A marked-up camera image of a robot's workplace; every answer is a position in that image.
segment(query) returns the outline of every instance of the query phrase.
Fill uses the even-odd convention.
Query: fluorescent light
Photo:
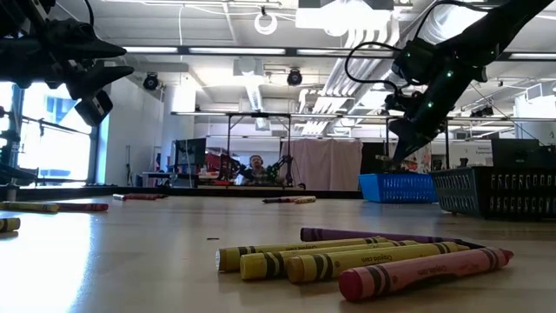
[[[556,53],[512,53],[510,59],[556,59]]]
[[[286,54],[285,49],[280,48],[189,48],[191,54],[228,54],[228,55],[280,55]]]
[[[128,53],[177,53],[177,47],[123,47]]]
[[[178,116],[193,116],[193,117],[225,117],[224,112],[171,112],[172,115]]]
[[[146,5],[152,5],[152,4],[160,4],[160,5],[184,5],[184,4],[188,4],[188,5],[198,5],[198,6],[203,6],[203,5],[222,5],[222,2],[224,1],[207,1],[207,0],[102,0],[104,2],[116,2],[116,3],[141,3],[141,4],[146,4]],[[228,3],[229,6],[236,6],[236,7],[242,7],[242,6],[259,6],[264,4],[265,6],[269,6],[269,7],[280,7],[281,3],[279,2],[261,2],[261,1],[243,1],[243,0],[238,0],[238,1],[226,1],[226,3]]]
[[[337,117],[343,117],[343,115],[342,114],[292,114],[291,117],[337,118]]]
[[[349,49],[298,49],[299,56],[313,56],[313,57],[347,57]],[[353,57],[393,57],[394,53],[390,50],[357,50]]]
[[[386,119],[384,116],[344,116],[344,118],[361,118],[361,119]]]

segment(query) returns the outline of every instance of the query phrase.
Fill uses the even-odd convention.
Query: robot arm
[[[131,74],[129,66],[105,67],[97,58],[120,57],[126,50],[96,37],[93,27],[75,19],[48,19],[55,0],[0,0],[0,80],[28,88],[66,83],[83,120],[98,125],[112,109],[102,88]]]
[[[553,0],[510,0],[491,9],[460,35],[436,45],[409,41],[395,58],[392,71],[410,85],[428,85],[424,93],[394,94],[388,110],[404,117],[389,124],[399,142],[393,160],[400,162],[430,143],[446,127],[447,114],[473,81],[486,82],[485,67],[496,60],[520,30]],[[458,4],[457,1],[439,1]]]

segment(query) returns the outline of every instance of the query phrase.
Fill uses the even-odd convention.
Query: wooden table surface
[[[266,204],[171,197],[110,203],[107,213],[18,216],[0,235],[0,312],[552,312],[556,223],[484,221],[436,205],[360,200]],[[337,282],[244,283],[218,274],[221,247],[299,241],[302,226],[459,237],[512,250],[503,270],[372,302],[347,303]]]

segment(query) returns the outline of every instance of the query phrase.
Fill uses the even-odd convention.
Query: red crayon
[[[68,212],[102,212],[108,210],[108,205],[106,203],[56,203],[60,206],[58,211],[68,211]]]
[[[167,195],[162,195],[162,194],[127,194],[126,196],[128,197],[128,199],[129,199],[130,196],[131,197],[136,197],[137,196],[137,197],[140,197],[140,198],[155,196],[157,199],[164,199],[164,198],[168,197]]]
[[[114,194],[112,195],[112,197],[114,198],[114,200],[120,200],[120,201],[128,200],[128,198],[125,195]]]
[[[157,195],[144,195],[144,194],[129,194],[129,195],[112,195],[115,200],[156,200],[158,199]]]
[[[482,248],[354,268],[341,272],[340,292],[348,301],[385,296],[423,283],[497,270],[512,256],[508,250]]]

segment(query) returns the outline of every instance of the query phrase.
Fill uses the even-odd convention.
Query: person
[[[249,165],[251,166],[250,171],[253,176],[252,179],[247,177],[243,178],[242,185],[245,186],[256,186],[256,185],[268,185],[268,184],[283,184],[283,178],[277,177],[275,181],[271,182],[267,170],[262,166],[264,162],[262,157],[259,155],[253,155],[249,158]]]

